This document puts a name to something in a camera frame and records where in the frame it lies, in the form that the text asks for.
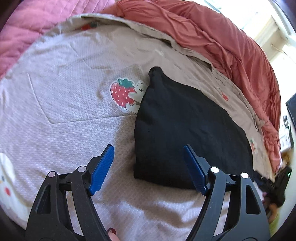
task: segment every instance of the pink blanket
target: pink blanket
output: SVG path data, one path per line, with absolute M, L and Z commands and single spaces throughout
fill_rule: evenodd
M 81 13 L 100 13 L 115 0 L 24 0 L 0 32 L 0 79 L 21 54 L 57 23 Z
M 229 19 L 190 1 L 179 0 L 25 0 L 0 32 L 0 77 L 44 32 L 83 12 L 110 13 L 144 23 L 193 49 L 231 79 L 260 119 L 264 144 L 275 171 L 280 163 L 279 87 L 264 52 Z

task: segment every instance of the cable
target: cable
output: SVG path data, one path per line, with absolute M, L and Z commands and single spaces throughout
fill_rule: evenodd
M 272 43 L 270 44 L 273 48 L 275 48 L 277 51 L 284 53 L 287 55 L 294 63 L 296 63 L 285 51 L 278 49 L 276 46 L 274 46 Z

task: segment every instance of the red nail polish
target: red nail polish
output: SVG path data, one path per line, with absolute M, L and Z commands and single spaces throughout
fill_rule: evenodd
M 109 230 L 116 235 L 116 230 L 114 228 L 109 228 L 108 232 L 109 232 Z

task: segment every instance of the red strawberry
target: red strawberry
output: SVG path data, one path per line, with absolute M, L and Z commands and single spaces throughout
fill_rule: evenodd
M 226 101 L 229 100 L 229 98 L 227 97 L 227 95 L 225 95 L 223 92 L 222 92 L 222 96 L 223 96 L 224 100 L 226 100 Z
M 251 138 L 250 142 L 251 142 L 251 149 L 252 149 L 252 152 L 254 153 L 255 150 L 256 150 L 256 147 L 255 147 L 255 143 L 254 143 L 254 141 L 253 141 L 252 138 Z
M 82 31 L 89 30 L 89 29 L 91 29 L 91 26 L 90 26 L 89 24 L 83 25 L 83 26 L 81 27 L 81 30 L 82 30 Z
M 6 194 L 7 194 L 8 196 L 10 196 L 10 191 L 9 191 L 9 189 L 6 187 L 4 190 L 5 190 Z
M 111 85 L 111 95 L 113 100 L 123 108 L 126 104 L 133 105 L 135 101 L 128 96 L 129 93 L 136 93 L 133 82 L 128 79 L 118 79 Z

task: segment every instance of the fingernail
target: fingernail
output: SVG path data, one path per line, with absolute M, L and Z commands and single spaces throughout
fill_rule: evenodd
M 108 233 L 110 233 L 110 232 L 112 232 L 112 233 L 114 233 L 116 235 L 116 230 L 114 228 L 109 228 Z

